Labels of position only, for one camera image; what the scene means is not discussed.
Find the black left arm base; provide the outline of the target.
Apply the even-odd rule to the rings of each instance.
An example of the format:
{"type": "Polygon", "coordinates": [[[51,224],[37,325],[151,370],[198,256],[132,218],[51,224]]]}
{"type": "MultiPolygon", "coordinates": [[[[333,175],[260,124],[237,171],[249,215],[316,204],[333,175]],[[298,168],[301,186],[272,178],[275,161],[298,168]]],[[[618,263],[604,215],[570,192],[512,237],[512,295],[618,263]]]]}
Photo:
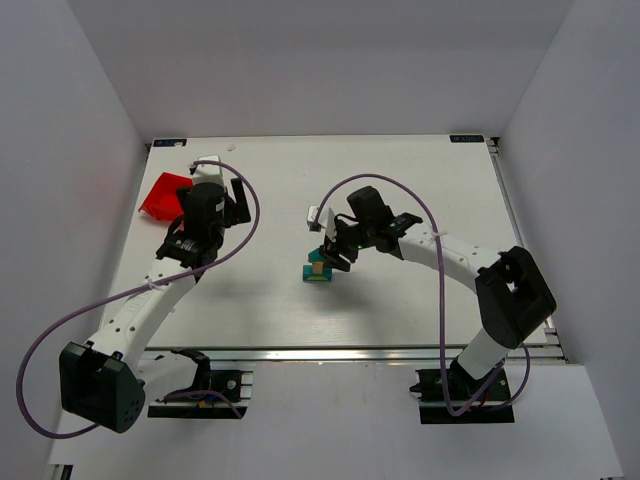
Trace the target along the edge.
{"type": "Polygon", "coordinates": [[[241,420],[252,396],[253,371],[212,362],[204,353],[172,349],[140,367],[153,419],[241,420]]]}

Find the red plastic bin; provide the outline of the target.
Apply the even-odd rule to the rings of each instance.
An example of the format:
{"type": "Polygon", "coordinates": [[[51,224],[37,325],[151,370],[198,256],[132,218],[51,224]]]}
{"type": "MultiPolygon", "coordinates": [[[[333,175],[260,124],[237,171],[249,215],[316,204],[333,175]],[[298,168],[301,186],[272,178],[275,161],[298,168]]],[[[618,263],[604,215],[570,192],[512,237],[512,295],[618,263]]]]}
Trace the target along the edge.
{"type": "Polygon", "coordinates": [[[171,222],[183,214],[177,191],[181,188],[190,188],[192,185],[190,178],[163,172],[142,201],[138,211],[146,213],[157,221],[171,222]]]}

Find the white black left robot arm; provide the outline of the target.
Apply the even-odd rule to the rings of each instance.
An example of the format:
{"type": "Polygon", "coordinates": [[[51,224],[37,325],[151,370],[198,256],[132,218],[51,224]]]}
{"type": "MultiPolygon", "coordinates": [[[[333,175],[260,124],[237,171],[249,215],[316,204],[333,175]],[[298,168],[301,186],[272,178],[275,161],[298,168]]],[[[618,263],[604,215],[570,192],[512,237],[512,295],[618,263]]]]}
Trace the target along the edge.
{"type": "Polygon", "coordinates": [[[202,396],[210,388],[207,357],[177,348],[140,362],[149,341],[178,302],[218,258],[227,229],[250,222],[242,181],[180,188],[181,216],[169,226],[140,293],[130,295],[106,326],[59,356],[64,411],[116,433],[127,431],[150,402],[202,396]]]}

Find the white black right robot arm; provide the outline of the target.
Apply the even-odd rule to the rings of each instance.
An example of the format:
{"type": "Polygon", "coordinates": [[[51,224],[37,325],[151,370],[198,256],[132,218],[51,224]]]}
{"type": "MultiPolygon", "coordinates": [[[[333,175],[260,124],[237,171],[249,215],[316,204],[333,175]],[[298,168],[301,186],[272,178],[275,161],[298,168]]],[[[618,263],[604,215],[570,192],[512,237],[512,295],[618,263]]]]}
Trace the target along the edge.
{"type": "Polygon", "coordinates": [[[437,232],[421,217],[393,214],[379,192],[363,187],[348,196],[351,217],[312,206],[307,225],[323,231],[325,265],[349,271],[361,250],[374,248],[399,260],[443,272],[475,294],[482,327],[452,363],[471,381],[484,379],[557,309],[533,256],[514,246],[494,251],[437,232]]]}

